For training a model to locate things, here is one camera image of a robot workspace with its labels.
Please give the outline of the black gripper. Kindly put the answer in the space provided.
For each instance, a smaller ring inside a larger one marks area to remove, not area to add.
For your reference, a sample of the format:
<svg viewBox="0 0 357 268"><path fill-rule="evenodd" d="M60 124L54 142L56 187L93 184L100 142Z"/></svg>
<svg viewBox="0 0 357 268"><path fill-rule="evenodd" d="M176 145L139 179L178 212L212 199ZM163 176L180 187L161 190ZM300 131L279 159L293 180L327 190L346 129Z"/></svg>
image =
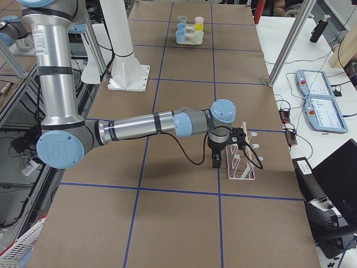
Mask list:
<svg viewBox="0 0 357 268"><path fill-rule="evenodd" d="M225 149L226 141L229 138L229 134L216 135L215 133L209 133L208 135L208 147L211 149L211 157L213 159L212 167L221 167L221 151Z"/></svg>

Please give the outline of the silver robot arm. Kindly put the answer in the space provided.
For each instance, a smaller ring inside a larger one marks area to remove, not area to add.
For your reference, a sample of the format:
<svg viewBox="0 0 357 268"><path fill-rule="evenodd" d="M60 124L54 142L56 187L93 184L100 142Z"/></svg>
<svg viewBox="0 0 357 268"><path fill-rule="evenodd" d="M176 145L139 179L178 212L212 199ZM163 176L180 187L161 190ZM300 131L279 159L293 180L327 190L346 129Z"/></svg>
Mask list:
<svg viewBox="0 0 357 268"><path fill-rule="evenodd" d="M180 108L117 121L90 121L78 112L71 63L69 31L86 30L84 1L21 1L22 17L31 26L37 73L45 106L42 135L36 150L49 166L66 169L78 164L90 150L110 142L134 140L174 131L178 137L204 134L213 167L219 168L226 145L243 139L232 127L236 107L226 99L209 109Z"/></svg>

